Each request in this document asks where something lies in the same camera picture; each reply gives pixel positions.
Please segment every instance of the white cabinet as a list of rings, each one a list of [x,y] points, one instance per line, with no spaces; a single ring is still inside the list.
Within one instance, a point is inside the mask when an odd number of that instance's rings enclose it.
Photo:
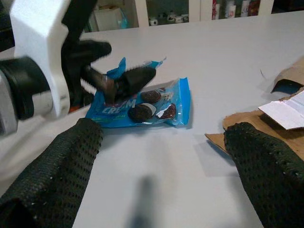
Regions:
[[[227,1],[231,0],[217,0],[221,5],[220,19],[224,18],[223,11]],[[243,0],[233,1],[236,4],[236,16],[239,16]],[[90,24],[93,26],[89,30],[148,27],[149,19],[151,25],[208,21],[212,19],[212,3],[213,0],[98,0],[90,18]],[[261,16],[270,15],[273,3],[274,0],[260,0],[256,12],[258,10],[258,15]]]
[[[171,9],[174,12],[185,11],[185,6],[188,7],[187,10],[190,22],[211,20],[212,3],[213,0],[135,0],[139,27],[149,26],[149,17],[159,19],[157,18],[158,14],[163,12],[168,14]],[[270,15],[273,4],[274,0],[260,0],[258,15]],[[180,5],[183,9],[174,10],[177,5]]]

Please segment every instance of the black fabric cover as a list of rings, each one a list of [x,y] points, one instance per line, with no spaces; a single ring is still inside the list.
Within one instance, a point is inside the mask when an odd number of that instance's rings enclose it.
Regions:
[[[239,123],[225,132],[225,146],[264,227],[304,227],[304,162],[288,145]]]
[[[37,227],[72,227],[102,139],[99,124],[78,120],[25,168],[0,199],[0,207],[17,199]]]

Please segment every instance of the robotic arm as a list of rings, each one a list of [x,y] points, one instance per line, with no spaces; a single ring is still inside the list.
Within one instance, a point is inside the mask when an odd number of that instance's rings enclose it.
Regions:
[[[10,17],[15,59],[0,61],[0,135],[35,115],[56,119],[81,106],[80,78],[102,91],[107,103],[122,101],[153,79],[139,67],[112,80],[90,67],[111,53],[107,42],[79,37],[97,0],[15,0]]]

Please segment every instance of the white paper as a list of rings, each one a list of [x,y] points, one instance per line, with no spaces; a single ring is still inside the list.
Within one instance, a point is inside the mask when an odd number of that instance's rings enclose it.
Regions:
[[[304,92],[284,101],[272,101],[259,107],[286,130],[304,127]]]

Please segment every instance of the bottle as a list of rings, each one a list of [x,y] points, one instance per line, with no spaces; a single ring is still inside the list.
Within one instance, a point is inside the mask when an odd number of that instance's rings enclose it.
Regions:
[[[260,8],[260,0],[251,0],[248,7],[248,16],[257,16]]]
[[[235,5],[234,0],[226,0],[225,18],[229,17],[229,9],[231,6],[234,6],[234,5]]]
[[[215,5],[215,20],[219,19],[219,8],[220,8],[220,4],[216,4]]]
[[[248,16],[249,4],[250,4],[250,0],[243,0],[242,10],[241,10],[241,17],[247,17]]]
[[[215,20],[215,15],[216,15],[216,11],[215,11],[215,6],[217,4],[217,0],[213,0],[212,2],[212,20]]]
[[[234,18],[236,16],[236,5],[229,7],[228,18]]]

